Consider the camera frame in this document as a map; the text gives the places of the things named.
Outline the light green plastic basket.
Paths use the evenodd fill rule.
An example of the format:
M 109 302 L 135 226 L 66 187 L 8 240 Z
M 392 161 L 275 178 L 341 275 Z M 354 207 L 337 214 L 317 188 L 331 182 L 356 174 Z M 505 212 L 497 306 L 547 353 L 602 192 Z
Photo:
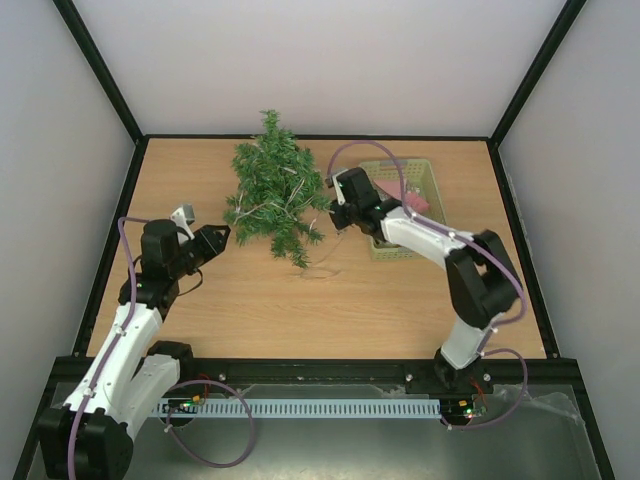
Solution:
M 419 214 L 446 224 L 445 210 L 431 162 L 425 158 L 400 158 L 409 207 Z M 392 160 L 369 160 L 359 164 L 367 173 L 382 200 L 389 196 L 400 199 L 399 176 Z M 417 258 L 418 254 L 406 247 L 376 239 L 368 239 L 373 261 L 396 261 Z

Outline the black corner frame post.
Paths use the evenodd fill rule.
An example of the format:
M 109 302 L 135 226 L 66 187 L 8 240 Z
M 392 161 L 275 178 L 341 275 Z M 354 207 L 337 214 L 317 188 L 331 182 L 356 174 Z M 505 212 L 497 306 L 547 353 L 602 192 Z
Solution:
M 490 137 L 489 145 L 491 150 L 498 149 L 505 140 L 586 3 L 586 0 L 568 0 L 564 2 Z
M 75 3 L 72 0 L 53 0 L 53 4 L 129 137 L 135 144 L 141 142 L 144 134 Z

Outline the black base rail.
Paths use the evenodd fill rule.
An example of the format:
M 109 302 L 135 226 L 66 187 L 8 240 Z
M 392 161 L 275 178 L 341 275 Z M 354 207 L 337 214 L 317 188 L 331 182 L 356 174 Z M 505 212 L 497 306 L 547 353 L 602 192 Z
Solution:
M 58 357 L 46 382 L 53 392 L 60 383 L 77 385 L 93 358 Z M 586 391 L 577 361 L 572 359 L 528 359 L 528 391 L 534 387 L 571 387 L 576 395 Z M 447 388 L 437 378 L 434 360 L 257 360 L 196 358 L 181 373 L 180 380 L 195 380 L 205 374 L 242 389 L 251 385 L 375 385 L 404 387 L 410 395 L 431 398 L 462 398 L 475 394 L 475 379 L 488 394 L 497 385 L 520 385 L 523 370 L 517 359 L 487 359 L 477 362 L 471 373 L 457 374 L 455 386 Z

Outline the black corner frame post left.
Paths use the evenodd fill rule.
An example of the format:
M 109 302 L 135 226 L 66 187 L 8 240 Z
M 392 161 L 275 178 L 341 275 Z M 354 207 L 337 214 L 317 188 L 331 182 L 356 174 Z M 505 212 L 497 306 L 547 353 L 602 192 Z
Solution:
M 129 137 L 135 144 L 141 142 L 144 134 L 75 3 L 72 0 L 53 0 L 53 4 Z

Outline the black corner frame post right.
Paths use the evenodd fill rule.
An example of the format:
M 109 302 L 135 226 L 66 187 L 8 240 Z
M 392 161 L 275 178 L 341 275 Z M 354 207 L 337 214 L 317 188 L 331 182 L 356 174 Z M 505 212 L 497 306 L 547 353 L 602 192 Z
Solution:
M 586 0 L 568 0 L 564 2 L 490 137 L 489 145 L 491 150 L 498 149 L 505 140 L 586 3 Z

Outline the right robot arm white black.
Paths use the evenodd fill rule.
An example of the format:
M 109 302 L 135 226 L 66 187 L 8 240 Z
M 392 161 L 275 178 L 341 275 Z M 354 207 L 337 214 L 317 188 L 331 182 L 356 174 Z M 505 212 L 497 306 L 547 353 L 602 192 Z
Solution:
M 364 169 L 335 172 L 327 179 L 336 199 L 330 218 L 338 230 L 357 226 L 373 239 L 398 245 L 434 262 L 447 277 L 456 319 L 434 356 L 438 384 L 460 390 L 471 379 L 470 366 L 481 356 L 499 318 L 523 287 L 500 237 L 491 230 L 471 234 L 432 221 L 394 197 L 381 199 Z

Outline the pink bow ornament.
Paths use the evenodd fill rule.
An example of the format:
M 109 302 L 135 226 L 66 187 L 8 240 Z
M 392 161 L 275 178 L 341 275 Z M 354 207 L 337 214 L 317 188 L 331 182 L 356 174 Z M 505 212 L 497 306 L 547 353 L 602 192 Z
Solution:
M 415 211 L 418 214 L 426 213 L 430 207 L 430 204 L 428 201 L 426 201 L 424 198 L 422 198 L 420 195 L 414 192 L 408 192 L 405 195 L 405 200 L 403 201 L 403 205 L 406 208 L 412 211 Z

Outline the pink paper triangle ornament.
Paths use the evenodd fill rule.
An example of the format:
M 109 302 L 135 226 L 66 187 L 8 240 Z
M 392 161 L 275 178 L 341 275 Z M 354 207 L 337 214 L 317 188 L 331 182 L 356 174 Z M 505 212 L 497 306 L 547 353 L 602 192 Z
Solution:
M 394 180 L 376 180 L 376 186 L 387 196 L 401 200 L 406 194 L 406 186 L 404 181 Z

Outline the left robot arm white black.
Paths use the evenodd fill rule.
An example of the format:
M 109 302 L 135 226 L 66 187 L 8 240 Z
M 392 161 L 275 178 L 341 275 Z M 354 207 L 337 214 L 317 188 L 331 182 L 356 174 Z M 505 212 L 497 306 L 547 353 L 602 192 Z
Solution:
M 51 479 L 121 479 L 134 440 L 160 397 L 178 382 L 192 357 L 190 346 L 171 342 L 143 356 L 180 294 L 180 280 L 200 272 L 224 252 L 231 229 L 204 225 L 191 230 L 172 215 L 146 221 L 141 252 L 128 262 L 110 331 L 89 369 L 59 407 L 37 422 L 46 474 Z

